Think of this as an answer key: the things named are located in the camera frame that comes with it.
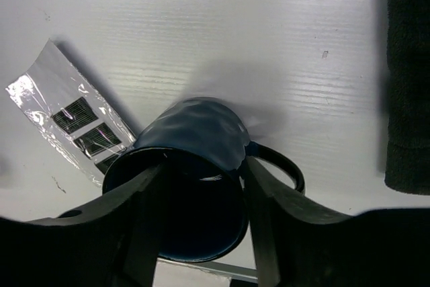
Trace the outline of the blue enamel mug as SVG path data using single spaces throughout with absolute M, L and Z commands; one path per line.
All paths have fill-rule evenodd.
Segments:
M 218 259 L 243 240 L 248 228 L 241 167 L 247 157 L 275 165 L 303 192 L 298 166 L 251 137 L 241 119 L 220 101 L 176 103 L 149 124 L 107 170 L 109 192 L 159 163 L 173 168 L 169 220 L 162 258 L 199 263 Z

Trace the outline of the black floral towel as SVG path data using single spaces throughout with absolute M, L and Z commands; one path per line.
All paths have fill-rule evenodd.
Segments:
M 429 0 L 388 0 L 385 184 L 429 194 Z

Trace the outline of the silver foil sachet packet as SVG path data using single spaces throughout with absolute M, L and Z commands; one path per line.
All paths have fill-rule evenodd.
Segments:
M 136 140 L 117 111 L 52 41 L 5 90 L 42 137 L 97 186 Z

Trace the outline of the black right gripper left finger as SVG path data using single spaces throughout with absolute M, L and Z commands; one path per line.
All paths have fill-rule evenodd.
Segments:
M 166 222 L 160 164 L 56 218 L 1 219 L 2 286 L 151 286 Z

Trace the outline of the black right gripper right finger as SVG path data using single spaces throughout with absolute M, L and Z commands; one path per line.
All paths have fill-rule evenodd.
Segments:
M 350 216 L 307 198 L 249 157 L 245 197 L 260 286 L 428 286 L 429 210 Z

